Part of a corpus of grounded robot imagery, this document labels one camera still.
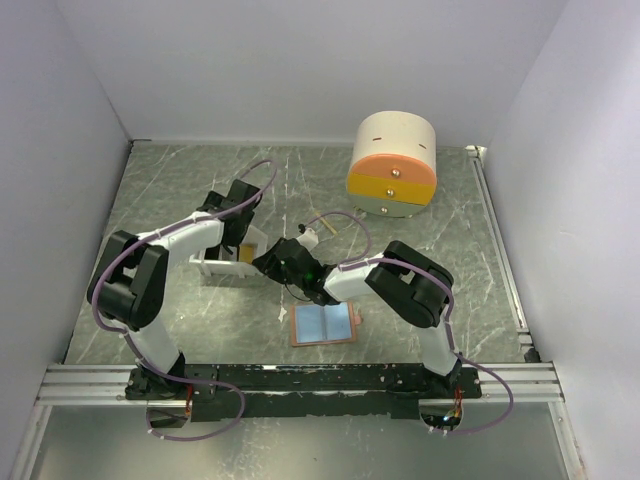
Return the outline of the pink leather card holder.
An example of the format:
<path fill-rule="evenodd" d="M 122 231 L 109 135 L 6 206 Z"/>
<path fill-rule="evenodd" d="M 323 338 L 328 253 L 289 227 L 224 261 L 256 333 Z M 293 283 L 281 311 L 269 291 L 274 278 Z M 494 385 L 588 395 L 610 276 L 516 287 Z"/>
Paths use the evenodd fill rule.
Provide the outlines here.
<path fill-rule="evenodd" d="M 352 343 L 361 315 L 351 302 L 339 305 L 296 305 L 291 310 L 291 345 L 306 347 Z"/>

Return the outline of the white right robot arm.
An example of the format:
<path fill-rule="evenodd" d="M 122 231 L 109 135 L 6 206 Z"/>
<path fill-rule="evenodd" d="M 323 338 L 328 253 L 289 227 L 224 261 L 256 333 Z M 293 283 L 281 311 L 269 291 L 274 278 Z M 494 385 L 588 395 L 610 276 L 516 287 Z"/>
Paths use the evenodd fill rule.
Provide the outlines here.
<path fill-rule="evenodd" d="M 454 279 L 448 270 L 401 241 L 343 264 L 320 262 L 312 248 L 302 237 L 281 238 L 252 265 L 279 284 L 298 287 L 320 306 L 377 296 L 416 328 L 426 390 L 443 398 L 457 388 L 461 360 L 449 326 Z"/>

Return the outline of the white card storage box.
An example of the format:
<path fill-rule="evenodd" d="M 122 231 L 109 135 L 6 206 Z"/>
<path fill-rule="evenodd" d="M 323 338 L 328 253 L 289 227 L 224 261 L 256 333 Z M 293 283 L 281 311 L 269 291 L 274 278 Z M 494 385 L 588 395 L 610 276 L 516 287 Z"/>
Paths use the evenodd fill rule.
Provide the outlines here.
<path fill-rule="evenodd" d="M 254 259 L 266 253 L 268 236 L 254 226 L 249 226 L 248 232 L 241 244 L 256 244 L 257 252 Z M 238 261 L 237 247 L 216 246 L 207 248 L 191 255 L 189 263 L 196 267 L 202 276 L 211 277 L 214 275 L 233 275 L 239 278 L 246 278 L 259 274 L 253 264 L 246 264 Z"/>

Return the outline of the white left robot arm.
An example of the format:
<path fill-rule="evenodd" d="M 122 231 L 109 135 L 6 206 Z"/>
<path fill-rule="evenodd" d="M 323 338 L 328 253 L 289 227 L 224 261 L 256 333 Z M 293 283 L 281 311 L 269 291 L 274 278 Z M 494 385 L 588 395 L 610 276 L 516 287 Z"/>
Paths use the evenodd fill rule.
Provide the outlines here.
<path fill-rule="evenodd" d="M 225 195 L 208 193 L 187 218 L 156 232 L 111 235 L 94 271 L 87 300 L 100 324 L 123 335 L 138 366 L 126 387 L 129 399 L 173 399 L 187 385 L 184 354 L 160 317 L 169 271 L 188 259 L 202 274 L 252 272 L 252 256 L 266 237 L 251 222 L 259 188 L 234 180 Z"/>

